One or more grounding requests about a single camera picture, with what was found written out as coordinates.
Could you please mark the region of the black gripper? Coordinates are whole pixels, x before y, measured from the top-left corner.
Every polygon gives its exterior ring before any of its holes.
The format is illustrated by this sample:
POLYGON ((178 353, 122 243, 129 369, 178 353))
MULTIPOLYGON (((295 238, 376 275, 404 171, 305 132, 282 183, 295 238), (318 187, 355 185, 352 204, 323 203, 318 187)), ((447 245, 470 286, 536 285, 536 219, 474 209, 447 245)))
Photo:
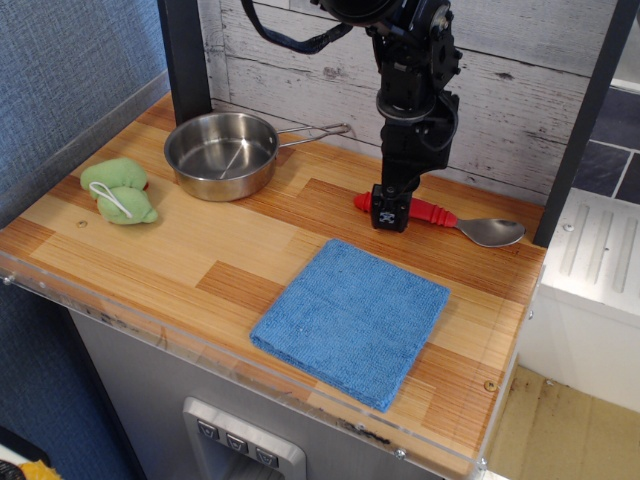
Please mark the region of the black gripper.
POLYGON ((412 193, 420 177, 448 165, 451 144, 459 125, 459 97, 449 91, 435 100, 434 109, 418 122, 387 119, 381 130, 382 177, 371 191, 371 222, 384 229, 384 194, 393 215, 391 229, 403 232, 409 222, 412 193))

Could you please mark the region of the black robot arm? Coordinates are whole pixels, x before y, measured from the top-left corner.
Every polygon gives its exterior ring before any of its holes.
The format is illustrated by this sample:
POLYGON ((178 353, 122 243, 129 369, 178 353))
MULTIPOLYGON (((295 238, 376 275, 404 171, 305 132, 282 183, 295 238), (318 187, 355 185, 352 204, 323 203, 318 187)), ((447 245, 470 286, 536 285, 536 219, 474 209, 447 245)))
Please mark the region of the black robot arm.
POLYGON ((458 97, 447 83, 459 74, 448 1, 323 1, 321 8, 372 39, 381 76, 376 107, 382 174, 371 192, 376 229, 402 232, 422 174, 446 168, 458 128, 458 97))

